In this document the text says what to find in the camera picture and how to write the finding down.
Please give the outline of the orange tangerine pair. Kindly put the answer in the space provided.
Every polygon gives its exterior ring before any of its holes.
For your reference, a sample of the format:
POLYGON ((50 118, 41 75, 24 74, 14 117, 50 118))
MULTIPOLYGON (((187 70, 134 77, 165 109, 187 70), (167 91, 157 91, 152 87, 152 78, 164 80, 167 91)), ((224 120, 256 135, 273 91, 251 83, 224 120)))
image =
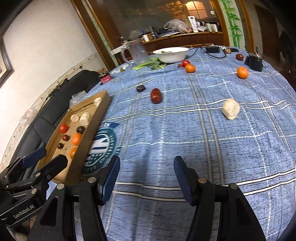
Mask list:
POLYGON ((77 151, 77 147, 74 147, 74 148, 72 148, 72 149, 70 150, 70 152, 69 152, 69 157, 70 157, 71 159, 74 158, 76 151, 77 151))
POLYGON ((78 146, 82 138, 82 134, 76 133, 72 136, 71 142, 74 146, 78 146))

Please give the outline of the dark red date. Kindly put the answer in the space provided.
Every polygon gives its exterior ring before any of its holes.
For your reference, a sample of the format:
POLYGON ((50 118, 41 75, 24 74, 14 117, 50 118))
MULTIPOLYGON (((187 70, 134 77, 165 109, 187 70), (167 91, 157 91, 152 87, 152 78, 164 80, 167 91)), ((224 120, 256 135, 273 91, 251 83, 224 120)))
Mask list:
POLYGON ((63 135, 63 137, 62 137, 62 140, 64 140, 64 141, 68 141, 70 139, 70 137, 68 136, 68 135, 66 135, 66 134, 64 134, 63 135))

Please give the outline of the red tomato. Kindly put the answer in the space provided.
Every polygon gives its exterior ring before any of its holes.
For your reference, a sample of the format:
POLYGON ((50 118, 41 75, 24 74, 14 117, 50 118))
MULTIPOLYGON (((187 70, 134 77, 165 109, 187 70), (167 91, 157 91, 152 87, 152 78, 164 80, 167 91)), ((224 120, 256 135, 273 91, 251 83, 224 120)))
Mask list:
POLYGON ((183 60, 182 61, 182 66, 185 67, 186 65, 190 64, 190 61, 188 60, 183 60))
POLYGON ((67 130, 68 130, 68 126, 65 123, 60 126, 61 133, 66 133, 67 130))

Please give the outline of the dark plum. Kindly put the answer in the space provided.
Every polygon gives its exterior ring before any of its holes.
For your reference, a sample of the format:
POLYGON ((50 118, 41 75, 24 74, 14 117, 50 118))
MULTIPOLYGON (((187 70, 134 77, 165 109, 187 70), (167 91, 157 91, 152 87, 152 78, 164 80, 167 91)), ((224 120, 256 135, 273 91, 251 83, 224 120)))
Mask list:
POLYGON ((84 134, 85 132, 85 127, 84 126, 78 126, 76 128, 76 133, 84 134))

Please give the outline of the beige yam chunk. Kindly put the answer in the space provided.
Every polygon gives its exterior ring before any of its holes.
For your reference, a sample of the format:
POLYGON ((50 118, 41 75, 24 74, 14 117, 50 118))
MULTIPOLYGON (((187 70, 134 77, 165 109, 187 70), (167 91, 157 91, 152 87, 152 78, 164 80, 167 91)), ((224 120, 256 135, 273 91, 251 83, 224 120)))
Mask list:
POLYGON ((91 113, 89 112, 84 112, 79 119, 79 122, 83 126, 88 126, 90 121, 91 121, 91 113))
POLYGON ((73 122, 73 123, 77 123, 79 121, 79 116, 77 114, 73 114, 71 115, 70 117, 70 120, 73 122))

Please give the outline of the black sofa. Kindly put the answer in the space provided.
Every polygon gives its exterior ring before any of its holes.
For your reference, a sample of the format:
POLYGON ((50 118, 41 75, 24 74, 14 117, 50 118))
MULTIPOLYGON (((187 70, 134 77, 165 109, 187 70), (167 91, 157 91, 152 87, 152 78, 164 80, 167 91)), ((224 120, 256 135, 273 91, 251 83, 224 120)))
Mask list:
POLYGON ((99 81, 99 73, 89 70, 82 70, 72 78, 65 79, 63 84, 50 94, 49 100, 31 122, 11 160, 23 158, 34 150, 45 147, 67 113, 72 96, 82 91, 89 92, 99 81))

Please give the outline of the brown cardboard tray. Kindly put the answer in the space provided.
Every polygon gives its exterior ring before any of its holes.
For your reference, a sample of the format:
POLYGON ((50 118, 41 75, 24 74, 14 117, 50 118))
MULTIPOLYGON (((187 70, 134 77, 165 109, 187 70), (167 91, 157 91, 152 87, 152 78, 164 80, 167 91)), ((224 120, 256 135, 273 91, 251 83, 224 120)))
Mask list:
POLYGON ((39 161, 37 170, 61 154, 67 158, 68 164, 53 181, 68 186, 79 183, 93 137, 109 103, 110 96, 104 90, 72 106, 49 139, 47 155, 39 161))

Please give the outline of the blue plaid tablecloth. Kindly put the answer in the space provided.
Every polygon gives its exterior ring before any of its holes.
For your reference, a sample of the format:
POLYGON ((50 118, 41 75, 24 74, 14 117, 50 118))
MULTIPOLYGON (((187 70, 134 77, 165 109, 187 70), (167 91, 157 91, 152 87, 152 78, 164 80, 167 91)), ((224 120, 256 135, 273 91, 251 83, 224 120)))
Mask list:
POLYGON ((234 54, 217 58, 198 49, 196 72, 128 67, 87 94, 111 98, 87 157, 84 174, 121 160, 110 200, 100 213, 109 240, 184 240, 194 208, 180 190, 173 160, 216 185, 236 183, 267 240, 277 240, 295 213, 295 91, 269 63, 249 70, 234 54), (137 92, 144 85, 146 90, 137 92), (162 101, 153 104, 158 88, 162 101), (240 105, 234 120, 222 114, 227 99, 240 105))

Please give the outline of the white yam chunk large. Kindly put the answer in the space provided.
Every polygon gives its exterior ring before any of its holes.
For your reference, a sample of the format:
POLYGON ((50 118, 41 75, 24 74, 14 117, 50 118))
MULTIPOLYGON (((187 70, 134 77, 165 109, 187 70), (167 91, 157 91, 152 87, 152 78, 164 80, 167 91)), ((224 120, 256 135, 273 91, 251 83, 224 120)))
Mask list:
POLYGON ((237 101, 230 98, 227 99, 222 106, 222 114, 229 119, 234 120, 240 112, 240 105, 237 101))

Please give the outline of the pink black small box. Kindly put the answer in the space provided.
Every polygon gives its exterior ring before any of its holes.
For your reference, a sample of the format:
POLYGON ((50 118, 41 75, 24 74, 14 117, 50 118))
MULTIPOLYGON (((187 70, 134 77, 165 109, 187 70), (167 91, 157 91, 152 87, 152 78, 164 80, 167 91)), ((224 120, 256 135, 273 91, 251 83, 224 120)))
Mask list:
POLYGON ((105 84, 105 83, 109 82, 110 80, 112 80, 112 77, 109 74, 105 74, 105 75, 100 76, 100 80, 101 80, 102 84, 105 84))

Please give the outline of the small white plate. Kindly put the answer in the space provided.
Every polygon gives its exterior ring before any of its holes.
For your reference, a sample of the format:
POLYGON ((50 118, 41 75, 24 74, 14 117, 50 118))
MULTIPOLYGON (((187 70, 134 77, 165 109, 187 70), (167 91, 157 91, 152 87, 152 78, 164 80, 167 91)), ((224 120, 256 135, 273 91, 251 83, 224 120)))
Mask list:
POLYGON ((114 68, 113 70, 111 70, 110 74, 118 74, 118 73, 124 72, 128 67, 129 67, 129 64, 124 63, 124 64, 114 68))

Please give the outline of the large red jujube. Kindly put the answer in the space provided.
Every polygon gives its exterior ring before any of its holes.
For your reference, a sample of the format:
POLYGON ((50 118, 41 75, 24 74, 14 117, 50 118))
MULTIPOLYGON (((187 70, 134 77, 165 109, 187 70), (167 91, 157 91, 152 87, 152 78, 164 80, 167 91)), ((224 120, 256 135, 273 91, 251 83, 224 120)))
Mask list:
POLYGON ((151 91, 151 101, 153 104, 159 104, 162 101, 162 93, 158 88, 154 88, 151 91))

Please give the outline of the right edge orange tangerine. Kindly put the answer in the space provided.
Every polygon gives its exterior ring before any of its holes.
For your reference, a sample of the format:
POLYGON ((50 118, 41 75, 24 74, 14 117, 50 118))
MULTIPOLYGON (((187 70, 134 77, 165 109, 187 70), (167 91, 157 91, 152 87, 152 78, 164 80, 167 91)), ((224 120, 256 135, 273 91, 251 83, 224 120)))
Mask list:
POLYGON ((237 76, 241 79, 246 79, 248 77, 248 69, 243 66, 238 67, 237 76))

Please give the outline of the clear plastic pitcher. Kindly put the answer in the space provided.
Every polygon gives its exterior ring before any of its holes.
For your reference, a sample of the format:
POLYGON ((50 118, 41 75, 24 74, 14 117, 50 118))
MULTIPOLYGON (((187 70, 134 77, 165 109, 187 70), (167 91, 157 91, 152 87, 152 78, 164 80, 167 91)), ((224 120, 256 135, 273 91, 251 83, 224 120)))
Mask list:
POLYGON ((132 62, 126 59, 125 50, 129 51, 136 66, 149 61, 149 55, 146 52, 146 49, 141 39, 128 42, 121 48, 121 57, 123 58, 125 63, 132 65, 132 62))

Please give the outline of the green leafy vegetable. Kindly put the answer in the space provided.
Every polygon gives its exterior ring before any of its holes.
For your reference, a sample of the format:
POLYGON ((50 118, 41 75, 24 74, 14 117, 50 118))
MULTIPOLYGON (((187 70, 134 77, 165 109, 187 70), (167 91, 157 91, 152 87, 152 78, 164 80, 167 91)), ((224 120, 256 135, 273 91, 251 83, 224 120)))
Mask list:
POLYGON ((136 67, 133 67, 133 70, 140 70, 142 68, 148 67, 151 70, 156 70, 156 69, 163 69, 166 67, 166 63, 163 63, 158 57, 151 57, 150 61, 147 61, 145 63, 142 63, 136 67))

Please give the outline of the far orange tangerine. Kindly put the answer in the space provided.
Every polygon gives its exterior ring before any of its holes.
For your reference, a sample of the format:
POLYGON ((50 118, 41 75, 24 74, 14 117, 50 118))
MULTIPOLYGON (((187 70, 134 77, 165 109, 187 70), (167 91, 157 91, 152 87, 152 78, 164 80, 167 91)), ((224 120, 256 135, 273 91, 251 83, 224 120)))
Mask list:
POLYGON ((185 66, 185 70, 186 70, 187 73, 194 73, 194 72, 196 72, 196 68, 195 68, 195 66, 193 64, 187 64, 185 66))

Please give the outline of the black box on table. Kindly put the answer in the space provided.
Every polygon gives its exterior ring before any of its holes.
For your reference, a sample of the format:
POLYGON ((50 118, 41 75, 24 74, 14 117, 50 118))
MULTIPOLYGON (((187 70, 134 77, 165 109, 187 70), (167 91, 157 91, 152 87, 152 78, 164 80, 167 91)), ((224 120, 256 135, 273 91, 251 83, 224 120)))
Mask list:
POLYGON ((257 53, 248 53, 248 56, 245 59, 244 62, 247 66, 249 66, 250 69, 258 72, 262 72, 263 68, 263 62, 262 62, 262 56, 257 53))

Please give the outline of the far dark red jujube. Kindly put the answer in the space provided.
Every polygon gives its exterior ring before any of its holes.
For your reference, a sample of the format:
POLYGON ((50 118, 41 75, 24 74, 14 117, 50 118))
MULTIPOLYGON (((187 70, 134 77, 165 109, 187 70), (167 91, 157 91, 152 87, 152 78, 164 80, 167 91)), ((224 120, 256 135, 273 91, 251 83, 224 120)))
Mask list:
POLYGON ((244 56, 240 53, 236 54, 236 59, 239 60, 239 61, 243 61, 244 60, 244 56))

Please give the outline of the black power adapter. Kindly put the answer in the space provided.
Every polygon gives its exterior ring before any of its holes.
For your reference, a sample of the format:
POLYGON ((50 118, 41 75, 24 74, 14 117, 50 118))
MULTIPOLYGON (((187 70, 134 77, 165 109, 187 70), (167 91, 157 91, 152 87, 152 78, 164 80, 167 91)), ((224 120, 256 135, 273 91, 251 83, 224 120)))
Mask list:
POLYGON ((219 53, 220 48, 218 46, 206 46, 205 47, 207 53, 219 53))

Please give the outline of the white bowl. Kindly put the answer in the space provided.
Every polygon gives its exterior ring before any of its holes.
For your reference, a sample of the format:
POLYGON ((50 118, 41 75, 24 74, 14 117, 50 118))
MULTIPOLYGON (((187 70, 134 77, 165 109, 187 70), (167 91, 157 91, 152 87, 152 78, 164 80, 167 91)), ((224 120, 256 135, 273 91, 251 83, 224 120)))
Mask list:
POLYGON ((153 51, 162 63, 177 63, 185 60, 189 48, 186 47, 169 47, 153 51))

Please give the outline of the wooden counter cabinet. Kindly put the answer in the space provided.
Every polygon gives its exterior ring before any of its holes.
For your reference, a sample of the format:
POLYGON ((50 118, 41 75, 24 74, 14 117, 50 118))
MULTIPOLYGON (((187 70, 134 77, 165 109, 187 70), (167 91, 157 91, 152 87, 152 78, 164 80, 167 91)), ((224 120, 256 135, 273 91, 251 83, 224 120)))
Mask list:
POLYGON ((85 30, 108 70, 123 63, 111 51, 125 41, 148 34, 147 52, 163 47, 230 44, 226 21, 218 1, 71 1, 85 30), (189 23, 194 16, 200 23, 216 24, 216 31, 165 37, 171 20, 189 23))

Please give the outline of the plastic bag on counter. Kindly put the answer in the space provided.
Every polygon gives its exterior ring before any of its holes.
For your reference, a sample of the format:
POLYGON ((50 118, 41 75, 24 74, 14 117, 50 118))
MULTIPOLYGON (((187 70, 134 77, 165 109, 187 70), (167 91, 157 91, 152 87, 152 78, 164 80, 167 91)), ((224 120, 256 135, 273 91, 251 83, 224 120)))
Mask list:
POLYGON ((165 23, 164 29, 180 32, 181 34, 192 33, 193 30, 189 28, 183 21, 179 19, 172 19, 165 23))

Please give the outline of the white tall carton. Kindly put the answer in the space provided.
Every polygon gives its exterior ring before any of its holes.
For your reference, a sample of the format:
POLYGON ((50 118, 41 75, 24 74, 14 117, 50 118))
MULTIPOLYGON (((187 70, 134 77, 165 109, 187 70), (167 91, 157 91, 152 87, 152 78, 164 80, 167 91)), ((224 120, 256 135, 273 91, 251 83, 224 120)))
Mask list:
POLYGON ((195 17, 194 17, 194 16, 188 16, 188 19, 189 19, 189 22, 190 22, 190 24, 191 24, 191 26, 192 26, 192 30, 193 30, 193 32, 194 32, 194 33, 199 32, 199 31, 198 31, 198 26, 197 26, 197 22, 196 22, 195 17))

